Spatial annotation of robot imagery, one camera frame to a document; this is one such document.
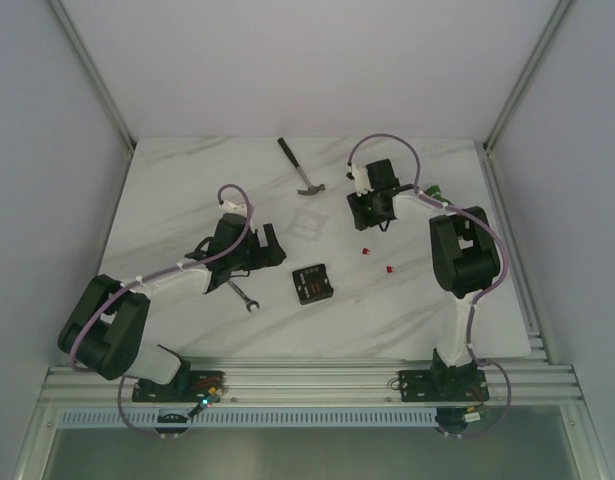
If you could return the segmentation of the black handled claw hammer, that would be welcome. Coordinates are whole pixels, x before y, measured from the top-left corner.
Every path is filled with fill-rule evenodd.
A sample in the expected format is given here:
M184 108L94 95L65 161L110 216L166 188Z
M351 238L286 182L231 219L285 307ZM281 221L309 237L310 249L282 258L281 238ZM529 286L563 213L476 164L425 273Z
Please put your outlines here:
M313 184L310 181L310 179L308 178L308 176L304 172L302 166L300 165L298 159L296 158L296 156L294 155L293 151L291 150L291 148L289 147L289 145L287 144L287 142L286 142L286 140L284 138L278 138L277 139L277 143L280 146L280 148L283 151L283 153L285 154L285 156L287 157L287 159L289 160L289 162L292 164L292 166L294 167L294 169L298 173L298 175L300 176L300 178L305 183L305 188L304 189L298 189L297 190L297 194L298 195L300 195L300 196L314 196L314 195L317 195L318 193L323 192L323 191L326 190L326 186L324 184Z

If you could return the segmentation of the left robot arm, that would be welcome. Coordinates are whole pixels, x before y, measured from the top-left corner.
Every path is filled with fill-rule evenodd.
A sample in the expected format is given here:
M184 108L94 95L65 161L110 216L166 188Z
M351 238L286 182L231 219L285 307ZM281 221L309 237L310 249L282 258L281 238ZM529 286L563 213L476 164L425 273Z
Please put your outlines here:
M226 213L214 234L175 267L129 282L94 277L59 333L58 348L106 380L135 379L138 402L194 399L199 373L177 352L144 342L148 319L285 258L272 224L255 229L245 216Z

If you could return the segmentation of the silver combination wrench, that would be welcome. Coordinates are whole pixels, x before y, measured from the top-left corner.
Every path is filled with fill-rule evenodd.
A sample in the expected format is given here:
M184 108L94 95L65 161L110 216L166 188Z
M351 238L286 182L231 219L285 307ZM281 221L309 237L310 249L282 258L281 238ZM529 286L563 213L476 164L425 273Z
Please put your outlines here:
M232 280L229 280L227 284L243 300L245 308L249 313L252 313L254 310L260 309L260 304L256 300L253 300L249 296L247 296L245 292L240 287L238 287Z

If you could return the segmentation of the clear fuse box cover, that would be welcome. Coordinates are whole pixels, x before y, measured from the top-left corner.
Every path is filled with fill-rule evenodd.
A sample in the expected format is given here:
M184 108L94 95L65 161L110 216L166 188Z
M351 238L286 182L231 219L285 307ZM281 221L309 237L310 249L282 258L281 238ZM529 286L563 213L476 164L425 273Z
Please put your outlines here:
M329 217L310 210L297 210L287 226L287 233L303 241L317 241Z

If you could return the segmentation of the aluminium corner post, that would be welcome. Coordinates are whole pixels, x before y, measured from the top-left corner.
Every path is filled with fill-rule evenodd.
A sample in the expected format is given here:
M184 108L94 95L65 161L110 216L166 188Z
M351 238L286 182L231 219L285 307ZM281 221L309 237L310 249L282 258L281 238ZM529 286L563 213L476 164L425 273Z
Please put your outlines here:
M52 11L52 14L57 20L61 30L65 34L68 43L84 69L88 81L95 91L105 113L115 128L122 143L130 153L133 153L135 151L137 141L132 137L116 101L114 100L106 82L100 74L94 59L91 56L64 2L60 0L48 0L47 5Z
M483 143L487 155L494 151L521 101L528 93L575 4L575 0L559 0L553 8Z

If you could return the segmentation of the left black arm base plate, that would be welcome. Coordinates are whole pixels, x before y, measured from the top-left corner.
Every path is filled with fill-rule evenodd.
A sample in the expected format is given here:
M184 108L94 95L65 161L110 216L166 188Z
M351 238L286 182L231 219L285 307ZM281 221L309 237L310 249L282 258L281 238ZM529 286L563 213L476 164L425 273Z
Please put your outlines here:
M209 395L211 388L219 389L224 373L217 370L191 370L178 374L168 384L138 380L132 392L135 403L196 403Z

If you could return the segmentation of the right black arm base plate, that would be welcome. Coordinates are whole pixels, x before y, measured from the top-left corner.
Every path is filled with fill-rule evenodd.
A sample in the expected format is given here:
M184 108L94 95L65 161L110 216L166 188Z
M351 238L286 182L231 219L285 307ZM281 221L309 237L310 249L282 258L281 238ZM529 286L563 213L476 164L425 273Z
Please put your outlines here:
M485 402L490 399L483 371L402 370L398 372L399 392L403 402Z

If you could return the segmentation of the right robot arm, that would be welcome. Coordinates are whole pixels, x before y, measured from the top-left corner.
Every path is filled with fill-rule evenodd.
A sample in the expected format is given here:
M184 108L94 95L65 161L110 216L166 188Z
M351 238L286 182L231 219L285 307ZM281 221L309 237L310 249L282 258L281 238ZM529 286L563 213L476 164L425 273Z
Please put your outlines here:
M347 202L359 231L386 231L391 222L415 213L428 217L432 271L445 292L446 308L426 383L438 397L451 399L466 385L480 382L472 327L479 299L508 271L499 256L500 239L482 208L460 209L412 184L401 184L388 159L366 166L350 162L347 177L355 186Z

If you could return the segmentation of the green red plastic connector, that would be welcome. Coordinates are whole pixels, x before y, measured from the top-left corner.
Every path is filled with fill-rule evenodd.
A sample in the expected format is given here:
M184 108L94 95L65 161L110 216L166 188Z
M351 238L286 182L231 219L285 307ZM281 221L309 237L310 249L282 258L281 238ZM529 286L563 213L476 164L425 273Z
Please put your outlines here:
M434 208L443 209L452 204L446 199L439 185L431 185L423 190L423 200Z

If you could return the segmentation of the aluminium front rail frame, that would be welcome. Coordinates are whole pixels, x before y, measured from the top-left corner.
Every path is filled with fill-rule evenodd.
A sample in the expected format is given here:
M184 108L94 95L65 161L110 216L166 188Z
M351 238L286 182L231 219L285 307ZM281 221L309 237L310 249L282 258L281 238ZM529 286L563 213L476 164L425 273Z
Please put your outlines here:
M389 382L400 370L427 370L428 361L389 359L238 359L192 360L198 370L224 373L222 407L401 406ZM537 359L502 364L514 406L582 405L584 396L571 365ZM118 383L94 373L51 367L38 403L53 406L111 406Z

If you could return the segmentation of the black fuse box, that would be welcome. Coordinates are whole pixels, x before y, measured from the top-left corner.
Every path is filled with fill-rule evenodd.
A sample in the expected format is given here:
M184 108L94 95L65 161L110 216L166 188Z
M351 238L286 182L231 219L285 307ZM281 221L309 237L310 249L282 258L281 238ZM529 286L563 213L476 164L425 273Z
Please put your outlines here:
M329 299L334 294L324 264L294 270L292 280L301 306Z

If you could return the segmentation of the left aluminium corner post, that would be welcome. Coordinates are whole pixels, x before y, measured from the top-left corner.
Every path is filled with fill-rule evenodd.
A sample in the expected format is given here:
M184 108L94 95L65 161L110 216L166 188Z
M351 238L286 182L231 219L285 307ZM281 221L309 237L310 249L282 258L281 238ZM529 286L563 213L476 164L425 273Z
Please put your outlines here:
M130 153L133 153L135 151L137 141L132 137L116 101L114 100L106 82L100 74L94 59L91 56L64 2L60 0L48 0L47 5L52 11L52 14L57 20L61 30L65 34L68 43L84 69L88 81L95 91L105 113L115 128L122 143Z

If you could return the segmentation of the right aluminium corner post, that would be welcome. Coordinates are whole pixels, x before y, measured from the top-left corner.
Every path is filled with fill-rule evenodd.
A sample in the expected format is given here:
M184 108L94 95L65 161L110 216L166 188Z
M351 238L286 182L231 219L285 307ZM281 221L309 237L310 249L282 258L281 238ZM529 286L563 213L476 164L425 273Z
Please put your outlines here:
M487 155L494 151L521 101L528 93L575 4L575 0L559 0L553 8L483 143Z

